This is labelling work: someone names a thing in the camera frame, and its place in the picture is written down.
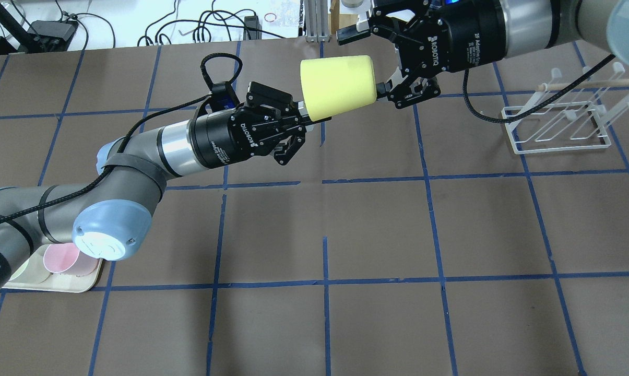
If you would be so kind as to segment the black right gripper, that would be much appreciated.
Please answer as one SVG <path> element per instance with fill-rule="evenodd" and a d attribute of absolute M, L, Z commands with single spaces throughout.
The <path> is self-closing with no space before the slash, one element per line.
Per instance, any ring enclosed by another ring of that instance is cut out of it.
<path fill-rule="evenodd" d="M 439 96 L 438 74 L 484 66 L 507 52 L 499 1 L 457 1 L 436 9 L 429 1 L 373 1 L 369 28 L 338 29 L 337 43 L 372 34 L 393 43 L 399 67 L 386 83 L 376 84 L 376 95 L 398 109 Z"/>

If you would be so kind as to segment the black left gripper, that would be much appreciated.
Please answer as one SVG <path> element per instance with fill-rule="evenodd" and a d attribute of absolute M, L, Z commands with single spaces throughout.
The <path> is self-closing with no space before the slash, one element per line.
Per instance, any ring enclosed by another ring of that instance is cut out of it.
<path fill-rule="evenodd" d="M 310 119 L 304 102 L 254 81 L 245 102 L 235 109 L 213 113 L 209 100 L 197 108 L 188 123 L 194 155 L 207 169 L 268 155 L 287 165 L 304 145 L 307 126 L 332 119 Z"/>

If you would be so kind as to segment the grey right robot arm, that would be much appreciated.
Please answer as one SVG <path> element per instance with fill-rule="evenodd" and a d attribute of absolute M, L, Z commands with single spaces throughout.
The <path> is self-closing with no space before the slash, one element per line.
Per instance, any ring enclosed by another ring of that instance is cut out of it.
<path fill-rule="evenodd" d="M 398 109 L 439 95 L 436 76 L 584 40 L 629 65 L 629 1 L 371 1 L 340 45 L 379 36 L 396 72 L 378 86 Z"/>

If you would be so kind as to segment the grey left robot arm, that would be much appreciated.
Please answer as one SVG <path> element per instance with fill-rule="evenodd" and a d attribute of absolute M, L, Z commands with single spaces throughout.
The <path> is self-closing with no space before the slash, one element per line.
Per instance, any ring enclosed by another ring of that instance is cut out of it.
<path fill-rule="evenodd" d="M 288 164 L 314 124 L 329 120 L 260 83 L 250 83 L 242 103 L 224 105 L 215 93 L 195 103 L 188 121 L 130 130 L 101 148 L 100 174 L 88 185 L 0 188 L 0 289 L 43 245 L 73 243 L 95 259 L 128 259 L 169 181 L 257 156 Z"/>

